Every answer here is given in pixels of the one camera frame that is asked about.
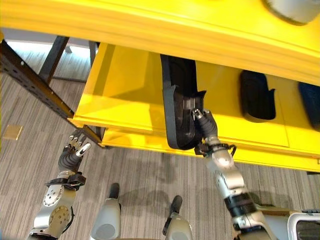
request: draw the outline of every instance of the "gray carpet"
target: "gray carpet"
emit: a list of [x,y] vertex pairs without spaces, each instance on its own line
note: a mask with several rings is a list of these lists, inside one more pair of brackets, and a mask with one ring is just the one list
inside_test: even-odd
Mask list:
[[[19,52],[39,71],[46,54]],[[56,75],[85,79],[89,59],[64,53]],[[1,74],[1,136],[8,124],[23,125],[18,141],[1,139],[0,229],[6,238],[24,239],[46,191],[56,177],[58,157],[74,128]],[[76,110],[84,84],[53,80],[51,87]],[[295,210],[320,208],[320,176],[306,172],[237,164],[257,202]],[[75,219],[62,240],[87,240],[108,194],[120,184],[123,238],[164,239],[170,201],[183,197],[181,214],[195,240],[231,239],[231,218],[199,158],[135,149],[102,149],[93,144],[80,171],[87,177],[74,202]]]

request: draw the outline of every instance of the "black shoe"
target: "black shoe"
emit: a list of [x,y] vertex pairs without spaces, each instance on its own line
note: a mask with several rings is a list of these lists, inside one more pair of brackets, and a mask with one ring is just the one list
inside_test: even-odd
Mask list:
[[110,192],[109,192],[109,199],[118,199],[120,192],[120,185],[119,183],[115,182],[111,184]]
[[171,203],[170,215],[173,212],[178,214],[180,212],[181,205],[182,205],[182,197],[179,195],[175,196]]
[[169,228],[169,225],[170,225],[170,222],[171,222],[171,214],[173,212],[179,214],[180,212],[180,208],[181,208],[181,205],[182,205],[182,197],[177,195],[174,197],[172,203],[171,203],[171,207],[170,207],[170,215],[169,217],[166,219],[166,222],[164,224],[164,227],[163,227],[163,230],[162,230],[162,234],[165,236],[167,235],[167,231],[168,231],[168,228]]

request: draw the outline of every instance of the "black cable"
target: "black cable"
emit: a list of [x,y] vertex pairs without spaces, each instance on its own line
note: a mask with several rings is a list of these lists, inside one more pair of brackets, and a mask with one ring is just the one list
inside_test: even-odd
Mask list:
[[62,233],[64,233],[65,231],[67,231],[67,229],[71,226],[72,222],[74,221],[74,209],[71,206],[71,221],[67,224],[67,226],[65,226],[65,229],[63,230]]
[[229,145],[229,144],[227,144],[227,143],[217,143],[217,144],[212,145],[212,149],[213,149],[214,147],[218,147],[218,148],[220,148],[220,149],[214,150],[213,152],[217,152],[217,151],[220,151],[220,150],[223,150],[223,149],[227,149],[227,150],[232,149],[232,151],[231,151],[231,153],[230,153],[232,157],[235,155],[236,150],[237,150],[237,146],[236,146],[236,145],[234,145],[234,144]]

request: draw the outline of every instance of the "black object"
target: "black object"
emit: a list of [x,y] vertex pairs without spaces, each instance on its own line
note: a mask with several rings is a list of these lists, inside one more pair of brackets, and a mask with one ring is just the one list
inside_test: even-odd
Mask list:
[[240,228],[240,226],[239,226],[238,223],[234,223],[234,224],[233,224],[233,228],[234,228],[234,230],[236,230],[236,231],[240,231],[240,230],[241,230],[241,228]]
[[296,235],[298,240],[319,240],[320,223],[319,221],[300,220],[296,224]]
[[45,185],[50,187],[51,185],[63,185],[67,189],[75,189],[76,191],[79,188],[86,184],[86,178],[82,175],[82,172],[78,171],[74,175],[70,175],[69,178],[55,178],[47,182]]
[[263,73],[243,70],[240,84],[242,114],[247,120],[262,123],[276,117],[275,89],[268,89]]
[[307,171],[307,175],[320,175],[320,172],[314,172],[314,171]]
[[[196,109],[194,114],[199,116],[199,110]],[[196,120],[204,139],[209,137],[218,137],[218,126],[210,111],[203,111],[203,117],[197,118]]]
[[33,235],[28,236],[26,240],[57,240],[58,238],[48,235],[40,235],[34,233]]
[[237,150],[237,146],[234,144],[229,145],[227,143],[218,143],[218,144],[211,145],[209,147],[207,144],[200,143],[194,148],[194,153],[196,155],[203,155],[206,158],[212,152],[217,152],[220,150],[230,150],[230,149],[232,149],[230,154],[233,157]]
[[111,184],[110,191],[109,191],[109,199],[118,199],[120,192],[120,185],[119,183],[115,182]]
[[257,211],[254,201],[247,192],[229,196],[224,199],[224,203],[233,218]]
[[74,214],[74,209],[73,207],[71,206],[71,220],[70,222],[65,226],[65,229],[63,230],[62,233],[64,233],[65,231],[68,230],[68,228],[71,226],[71,224],[74,222],[74,218],[75,218],[75,214]]
[[305,209],[302,210],[301,212],[305,213],[305,214],[320,214],[320,208],[319,209]]
[[269,234],[261,226],[242,229],[233,240],[270,240]]
[[39,77],[47,84],[50,83],[55,70],[58,66],[59,60],[68,43],[68,36],[56,36],[52,48],[45,58],[45,61],[39,72]]
[[320,132],[320,86],[299,82],[298,88],[309,121]]
[[163,230],[162,230],[162,234],[163,234],[164,236],[167,235],[167,231],[168,231],[169,225],[170,225],[171,220],[172,220],[171,214],[172,214],[173,212],[179,214],[180,208],[181,208],[181,206],[182,206],[182,202],[183,202],[183,200],[182,200],[182,197],[181,197],[181,196],[177,195],[177,196],[174,197],[174,199],[173,199],[173,201],[172,201],[172,203],[171,203],[171,206],[170,206],[170,215],[169,215],[169,217],[166,219],[166,222],[165,222],[164,227],[163,227]]
[[65,147],[59,157],[59,170],[70,170],[76,173],[79,170],[83,156],[77,156],[75,150]]
[[196,129],[192,109],[204,108],[206,91],[197,90],[194,60],[160,55],[166,138],[173,149],[193,149],[202,141]]

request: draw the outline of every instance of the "robotic hand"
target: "robotic hand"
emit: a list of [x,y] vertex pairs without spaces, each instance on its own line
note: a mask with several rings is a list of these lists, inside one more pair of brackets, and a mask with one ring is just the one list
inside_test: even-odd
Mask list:
[[204,138],[204,143],[196,147],[195,153],[205,157],[208,169],[214,174],[215,185],[231,214],[233,227],[241,232],[235,240],[276,240],[234,164],[236,146],[219,141],[218,127],[210,111],[204,110],[202,113],[194,109],[192,115]]
[[86,137],[79,140],[81,135],[77,130],[69,137],[58,160],[59,174],[46,183],[48,190],[27,240],[56,240],[71,225],[76,191],[86,183],[86,178],[78,169],[83,155],[91,147],[90,143],[82,146]]

